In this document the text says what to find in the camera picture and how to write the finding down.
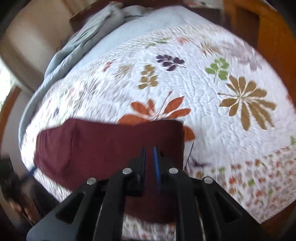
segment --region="folded maroon garment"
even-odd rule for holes
[[[69,119],[38,135],[34,162],[46,176],[75,190],[89,177],[109,178],[131,158],[140,156],[145,146],[145,195],[128,197],[125,213],[148,222],[168,223],[174,221],[175,202],[156,190],[153,147],[182,169],[183,139],[182,123],[175,120],[126,126]]]

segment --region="metal rivet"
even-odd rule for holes
[[[126,167],[125,169],[122,170],[122,173],[127,175],[127,174],[131,174],[132,173],[132,169],[130,169],[129,167]]]
[[[169,172],[170,174],[177,174],[177,173],[178,173],[178,169],[177,169],[177,168],[174,168],[174,167],[171,167],[171,168],[168,170],[168,172]]]
[[[211,184],[211,183],[213,183],[213,179],[212,179],[211,177],[205,177],[205,178],[204,178],[204,182],[205,182],[206,184]]]
[[[88,185],[93,185],[96,183],[96,179],[94,177],[91,177],[91,178],[87,179],[86,183]]]

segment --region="wooden headboard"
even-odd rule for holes
[[[70,24],[73,28],[73,31],[76,32],[83,27],[86,20],[92,16],[93,14],[97,13],[98,11],[102,10],[108,3],[111,2],[110,0],[98,0],[91,4],[89,7],[85,8],[84,10],[80,11],[79,13],[75,14],[70,19]],[[172,5],[182,5],[182,0],[118,0],[118,2],[122,2],[124,7],[132,6],[132,5],[141,5],[143,7],[152,7],[152,8],[160,8],[164,6],[172,6]]]

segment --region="floral bedspread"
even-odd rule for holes
[[[21,144],[28,169],[38,133],[68,118],[180,120],[190,176],[212,176],[258,222],[296,199],[296,114],[288,92],[260,54],[214,24],[151,32],[56,82]],[[40,170],[35,177],[60,201],[70,194]],[[123,236],[174,240],[175,229],[126,216]]]

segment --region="quilted fabric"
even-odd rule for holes
[[[56,82],[21,144],[28,169],[38,133],[68,118],[176,118],[184,123],[187,173],[212,176],[258,222],[296,198],[296,115],[288,92],[260,54],[214,24],[151,32]],[[35,177],[59,201],[70,193],[40,170]],[[169,225],[125,220],[124,237],[174,239]]]

